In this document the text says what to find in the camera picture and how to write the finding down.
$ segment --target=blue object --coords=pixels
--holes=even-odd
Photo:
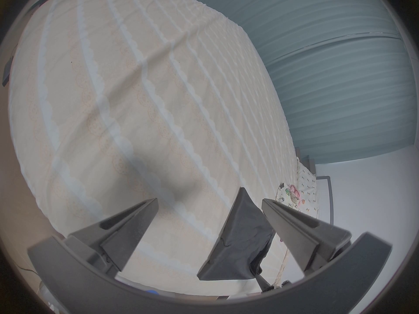
[[[380,0],[198,0],[249,35],[302,158],[340,162],[413,144],[416,85]]]

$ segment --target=patterned pillow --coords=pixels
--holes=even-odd
[[[297,163],[297,190],[300,191],[300,210],[311,217],[318,217],[317,181],[303,164]]]

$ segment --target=pillow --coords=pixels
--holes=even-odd
[[[297,162],[297,190],[300,192],[300,211],[311,217],[318,217],[319,205],[317,197],[317,181],[300,161]]]

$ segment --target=teal curtain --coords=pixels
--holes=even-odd
[[[413,144],[411,62],[380,0],[198,1],[247,32],[303,157],[340,162]]]

